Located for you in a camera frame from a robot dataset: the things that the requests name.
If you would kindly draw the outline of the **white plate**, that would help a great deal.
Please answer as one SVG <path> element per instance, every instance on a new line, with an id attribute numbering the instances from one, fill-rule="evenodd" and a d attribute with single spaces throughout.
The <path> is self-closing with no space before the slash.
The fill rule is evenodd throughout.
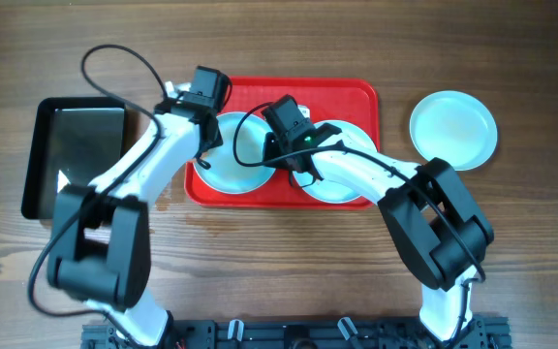
<path id="1" fill-rule="evenodd" d="M 270 180 L 275 170 L 270 167 L 243 167 L 233 156 L 233 135 L 244 111 L 232 111 L 218 116 L 223 144 L 208 150 L 202 157 L 211 165 L 205 170 L 195 163 L 201 180 L 212 189 L 224 194 L 244 194 L 258 189 Z M 237 137 L 237 155 L 242 162 L 263 160 L 264 139 L 270 131 L 264 120 L 250 115 L 241 126 Z"/>
<path id="2" fill-rule="evenodd" d="M 315 126 L 319 128 L 324 123 L 340 128 L 344 135 L 360 146 L 371 150 L 377 149 L 370 136 L 355 124 L 344 120 L 325 120 L 316 122 Z M 329 180 L 317 180 L 309 173 L 293 173 L 293 176 L 289 179 L 291 186 L 294 186 L 294 180 L 297 186 L 309 196 L 327 204 L 345 204 L 359 198 L 356 191 Z"/>
<path id="3" fill-rule="evenodd" d="M 454 90 L 420 100 L 410 116 L 409 134 L 421 157 L 443 159 L 457 171 L 484 165 L 498 145 L 491 111 L 472 95 Z"/>

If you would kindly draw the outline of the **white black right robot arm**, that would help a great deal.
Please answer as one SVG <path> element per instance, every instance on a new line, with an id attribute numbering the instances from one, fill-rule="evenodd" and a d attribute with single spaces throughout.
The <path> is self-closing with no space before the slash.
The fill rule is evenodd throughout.
<path id="1" fill-rule="evenodd" d="M 494 232 L 452 166 L 439 158 L 423 165 L 395 160 L 328 123 L 269 127 L 265 165 L 341 184 L 377 206 L 402 262 L 423 287 L 420 321 L 438 340 L 458 342 L 472 318 L 472 287 L 485 280 L 481 263 Z"/>

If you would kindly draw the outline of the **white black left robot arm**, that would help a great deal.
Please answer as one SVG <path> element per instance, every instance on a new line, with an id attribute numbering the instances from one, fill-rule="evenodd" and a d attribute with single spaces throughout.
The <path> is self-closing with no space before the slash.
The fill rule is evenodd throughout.
<path id="1" fill-rule="evenodd" d="M 147 290 L 149 209 L 187 162 L 221 145 L 222 97 L 183 92 L 150 114 L 146 131 L 110 169 L 56 197 L 41 256 L 48 284 L 99 313 L 137 348 L 174 341 L 173 318 Z"/>

